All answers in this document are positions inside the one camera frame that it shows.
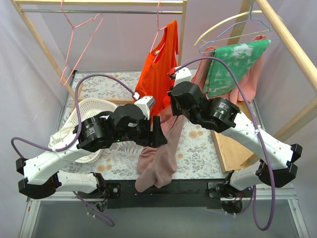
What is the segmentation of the orange t-shirt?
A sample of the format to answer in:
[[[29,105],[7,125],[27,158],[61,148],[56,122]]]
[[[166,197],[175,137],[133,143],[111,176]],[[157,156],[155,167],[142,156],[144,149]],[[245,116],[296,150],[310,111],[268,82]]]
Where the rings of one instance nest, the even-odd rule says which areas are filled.
[[[168,72],[177,67],[178,54],[178,23],[174,20],[167,24],[161,41],[149,52],[135,88],[141,97],[154,97],[155,104],[151,107],[153,116],[170,105],[167,91],[174,80],[170,79]]]

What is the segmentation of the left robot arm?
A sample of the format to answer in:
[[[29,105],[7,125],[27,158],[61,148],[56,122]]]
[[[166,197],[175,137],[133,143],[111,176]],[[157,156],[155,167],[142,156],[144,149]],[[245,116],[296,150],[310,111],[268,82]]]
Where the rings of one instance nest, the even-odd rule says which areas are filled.
[[[87,118],[57,144],[65,146],[65,150],[56,148],[32,159],[16,160],[16,170],[24,176],[18,182],[18,190],[33,199],[47,198],[57,191],[79,191],[101,198],[107,187],[100,173],[74,174],[62,169],[81,157],[124,141],[152,148],[165,145],[160,117],[148,118],[138,106],[126,104],[114,112],[103,111]]]

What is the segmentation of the dusty pink graphic t-shirt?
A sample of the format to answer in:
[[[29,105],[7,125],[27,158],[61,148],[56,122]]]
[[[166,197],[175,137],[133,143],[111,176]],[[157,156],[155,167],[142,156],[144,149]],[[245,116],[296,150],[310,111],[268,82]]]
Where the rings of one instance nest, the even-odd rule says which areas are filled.
[[[140,174],[135,182],[138,192],[155,186],[161,188],[172,181],[177,170],[176,151],[184,124],[184,116],[174,116],[171,107],[159,114],[160,124],[167,144],[158,148],[145,147],[138,159],[137,172]]]

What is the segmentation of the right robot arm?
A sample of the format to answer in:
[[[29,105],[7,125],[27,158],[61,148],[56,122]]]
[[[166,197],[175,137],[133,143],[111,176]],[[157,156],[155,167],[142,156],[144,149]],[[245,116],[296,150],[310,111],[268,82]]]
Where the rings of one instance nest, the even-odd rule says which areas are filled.
[[[294,164],[302,153],[299,144],[280,142],[260,128],[254,128],[249,118],[229,100],[208,99],[197,84],[182,82],[169,92],[174,115],[184,115],[192,124],[227,136],[259,156],[255,164],[226,176],[224,191],[235,197],[247,187],[264,183],[281,188],[295,179]]]

